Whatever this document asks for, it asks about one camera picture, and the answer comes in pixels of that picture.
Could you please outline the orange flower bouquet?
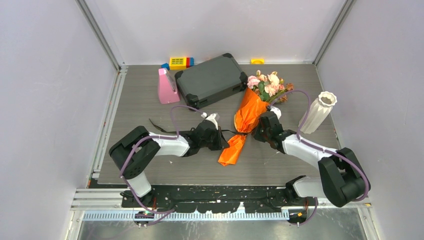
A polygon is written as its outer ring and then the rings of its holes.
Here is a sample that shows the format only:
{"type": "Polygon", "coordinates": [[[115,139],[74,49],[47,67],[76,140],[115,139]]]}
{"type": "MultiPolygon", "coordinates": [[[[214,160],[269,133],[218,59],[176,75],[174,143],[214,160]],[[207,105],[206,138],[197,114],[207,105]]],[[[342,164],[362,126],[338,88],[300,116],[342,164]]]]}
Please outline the orange flower bouquet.
{"type": "Polygon", "coordinates": [[[263,74],[260,70],[247,79],[247,89],[241,101],[239,109],[234,115],[234,128],[238,132],[228,141],[229,147],[224,149],[218,162],[223,166],[234,165],[242,152],[247,135],[250,134],[259,123],[259,116],[266,111],[271,102],[286,102],[288,98],[284,93],[292,91],[294,85],[285,83],[273,71],[263,74]]]}

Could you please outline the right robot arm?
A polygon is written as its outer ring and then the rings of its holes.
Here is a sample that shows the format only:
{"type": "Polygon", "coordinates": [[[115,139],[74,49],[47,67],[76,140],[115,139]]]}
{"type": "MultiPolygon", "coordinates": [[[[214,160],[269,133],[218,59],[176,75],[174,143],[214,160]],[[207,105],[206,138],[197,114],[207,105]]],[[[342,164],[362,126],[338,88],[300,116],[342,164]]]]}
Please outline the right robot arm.
{"type": "Polygon", "coordinates": [[[350,202],[363,200],[371,189],[351,149],[326,148],[297,135],[293,130],[284,130],[278,115],[273,111],[266,111],[259,116],[253,137],[319,171],[319,177],[301,175],[285,184],[285,198],[291,205],[299,205],[305,198],[317,197],[326,198],[340,208],[350,202]]]}

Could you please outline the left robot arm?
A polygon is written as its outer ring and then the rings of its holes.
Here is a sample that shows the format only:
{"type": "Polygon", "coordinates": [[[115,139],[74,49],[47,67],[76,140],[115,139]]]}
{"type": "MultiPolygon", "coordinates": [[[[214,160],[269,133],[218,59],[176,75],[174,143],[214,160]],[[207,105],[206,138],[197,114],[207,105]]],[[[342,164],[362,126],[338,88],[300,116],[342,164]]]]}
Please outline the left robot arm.
{"type": "Polygon", "coordinates": [[[134,200],[141,207],[153,202],[152,187],[145,169],[156,156],[190,157],[202,148],[221,151],[229,147],[222,129],[210,120],[203,120],[179,135],[162,135],[137,126],[109,149],[109,156],[121,170],[128,187],[134,192],[134,200]]]}

